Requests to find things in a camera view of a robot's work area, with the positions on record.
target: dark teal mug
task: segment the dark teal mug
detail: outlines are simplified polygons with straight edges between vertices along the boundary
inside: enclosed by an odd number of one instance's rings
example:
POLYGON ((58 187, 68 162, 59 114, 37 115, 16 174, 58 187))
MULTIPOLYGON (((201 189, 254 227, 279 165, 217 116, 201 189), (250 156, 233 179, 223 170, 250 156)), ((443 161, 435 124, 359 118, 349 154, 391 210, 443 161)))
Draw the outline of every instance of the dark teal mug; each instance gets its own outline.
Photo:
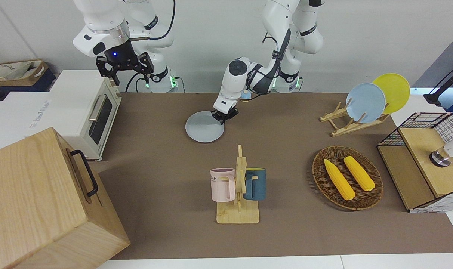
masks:
POLYGON ((243 194, 246 200, 261 201, 266 198, 266 169, 247 168, 245 173, 247 193, 243 194))

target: table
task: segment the table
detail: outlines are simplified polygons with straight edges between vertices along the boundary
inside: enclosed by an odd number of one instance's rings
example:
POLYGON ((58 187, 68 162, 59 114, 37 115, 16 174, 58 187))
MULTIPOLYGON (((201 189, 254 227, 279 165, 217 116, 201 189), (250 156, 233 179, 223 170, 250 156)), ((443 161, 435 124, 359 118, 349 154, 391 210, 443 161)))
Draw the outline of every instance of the table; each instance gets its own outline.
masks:
POLYGON ((184 123, 210 110, 214 93, 124 94, 104 160, 93 163, 132 245, 114 259, 264 257, 453 252, 445 214, 409 214, 376 145, 391 120, 331 138, 318 118, 346 94, 271 94, 241 103, 215 143, 195 143, 184 123), (209 170, 233 167, 237 145, 249 167, 268 171, 257 225, 218 225, 209 170), (344 145, 382 174, 384 195, 360 212, 338 210, 312 185, 317 151, 344 145))

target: round woven basket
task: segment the round woven basket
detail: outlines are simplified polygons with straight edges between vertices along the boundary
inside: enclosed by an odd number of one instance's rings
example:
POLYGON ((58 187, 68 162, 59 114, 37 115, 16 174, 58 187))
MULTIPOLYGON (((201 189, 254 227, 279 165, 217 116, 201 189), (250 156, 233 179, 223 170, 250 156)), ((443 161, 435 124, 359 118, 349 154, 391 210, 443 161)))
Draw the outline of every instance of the round woven basket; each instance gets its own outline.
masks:
POLYGON ((363 154, 352 148, 346 148, 344 146, 330 146, 320 150, 313 161, 312 171, 315 183, 321 193, 337 206, 355 211, 363 210, 375 206, 382 197, 383 185, 381 175, 378 170, 365 156, 363 156, 363 154), (375 182, 376 187, 373 190, 363 191, 354 179, 353 175, 349 172, 343 159, 350 155, 358 161, 358 163, 375 182), (341 194, 339 194, 339 191, 334 186, 333 182, 329 178, 326 168, 324 167, 324 159, 328 159, 330 162, 335 164, 336 167, 338 167, 356 193, 355 198, 346 201, 343 197, 341 197, 341 194))

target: yellow plate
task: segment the yellow plate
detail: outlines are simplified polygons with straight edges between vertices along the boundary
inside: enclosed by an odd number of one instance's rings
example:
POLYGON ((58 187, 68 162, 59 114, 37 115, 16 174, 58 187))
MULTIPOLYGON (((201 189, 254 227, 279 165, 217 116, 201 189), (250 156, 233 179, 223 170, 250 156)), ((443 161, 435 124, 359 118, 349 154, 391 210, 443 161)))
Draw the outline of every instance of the yellow plate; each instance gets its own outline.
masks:
POLYGON ((373 84, 376 84, 384 92, 387 107, 384 114, 391 114, 402 109, 409 99, 411 87, 409 82, 399 74, 388 73, 377 77, 373 84))

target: wooden box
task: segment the wooden box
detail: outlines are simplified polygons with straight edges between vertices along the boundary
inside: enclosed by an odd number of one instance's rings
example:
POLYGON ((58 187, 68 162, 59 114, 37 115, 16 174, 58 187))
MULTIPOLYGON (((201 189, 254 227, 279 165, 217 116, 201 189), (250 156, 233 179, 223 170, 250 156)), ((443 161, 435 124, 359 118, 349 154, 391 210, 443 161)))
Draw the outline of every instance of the wooden box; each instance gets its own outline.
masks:
POLYGON ((0 268, 94 269, 130 244, 87 165, 53 128, 0 149, 0 268))
POLYGON ((444 145, 434 128, 399 128, 405 145, 379 145, 381 156, 403 200, 411 212, 453 209, 453 163, 437 167, 431 152, 444 145))

